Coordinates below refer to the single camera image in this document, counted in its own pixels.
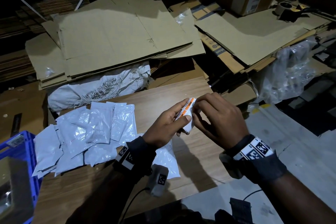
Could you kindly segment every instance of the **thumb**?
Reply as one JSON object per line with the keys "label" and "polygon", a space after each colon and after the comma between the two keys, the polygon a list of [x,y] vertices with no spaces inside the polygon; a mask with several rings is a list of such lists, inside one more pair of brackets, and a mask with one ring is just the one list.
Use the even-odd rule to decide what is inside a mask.
{"label": "thumb", "polygon": [[187,125],[190,121],[191,121],[191,116],[186,115],[186,116],[180,117],[177,120],[173,121],[169,126],[170,126],[170,129],[173,130],[174,133],[176,133],[179,129]]}

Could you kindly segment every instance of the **black and white wristband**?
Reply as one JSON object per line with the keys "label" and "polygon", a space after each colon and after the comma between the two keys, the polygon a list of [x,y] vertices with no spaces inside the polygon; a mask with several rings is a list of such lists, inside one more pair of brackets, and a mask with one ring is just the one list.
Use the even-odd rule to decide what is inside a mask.
{"label": "black and white wristband", "polygon": [[137,183],[145,175],[151,174],[151,166],[156,156],[154,147],[138,137],[120,150],[113,164],[118,171]]}
{"label": "black and white wristband", "polygon": [[258,137],[243,147],[233,157],[226,151],[219,156],[221,162],[233,178],[240,179],[244,175],[253,183],[271,182],[287,171],[275,151]]}

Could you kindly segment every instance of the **packing tape roll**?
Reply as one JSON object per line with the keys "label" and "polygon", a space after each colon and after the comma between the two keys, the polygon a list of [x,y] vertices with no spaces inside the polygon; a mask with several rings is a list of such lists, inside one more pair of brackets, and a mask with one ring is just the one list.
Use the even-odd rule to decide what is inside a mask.
{"label": "packing tape roll", "polygon": [[281,14],[284,12],[284,10],[291,10],[292,9],[292,5],[287,3],[287,2],[281,2],[278,4],[278,6],[276,7],[274,13],[277,16],[281,16]]}

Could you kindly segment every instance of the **person's right hand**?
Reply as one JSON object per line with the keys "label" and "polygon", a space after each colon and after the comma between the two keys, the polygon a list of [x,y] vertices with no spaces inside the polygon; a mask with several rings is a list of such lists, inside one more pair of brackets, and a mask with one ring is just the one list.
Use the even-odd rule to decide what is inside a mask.
{"label": "person's right hand", "polygon": [[[202,120],[199,111],[207,116],[211,124]],[[250,134],[240,109],[216,92],[197,98],[192,115],[196,128],[223,149],[232,148]]]}

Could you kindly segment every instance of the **person's left hand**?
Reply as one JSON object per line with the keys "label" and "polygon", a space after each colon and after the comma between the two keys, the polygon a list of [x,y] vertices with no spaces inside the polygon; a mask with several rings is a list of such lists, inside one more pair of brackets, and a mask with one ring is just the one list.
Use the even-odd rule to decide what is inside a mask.
{"label": "person's left hand", "polygon": [[190,115],[183,116],[174,121],[175,117],[187,102],[188,98],[161,113],[153,125],[143,135],[145,142],[158,149],[165,146],[176,132],[191,121]]}

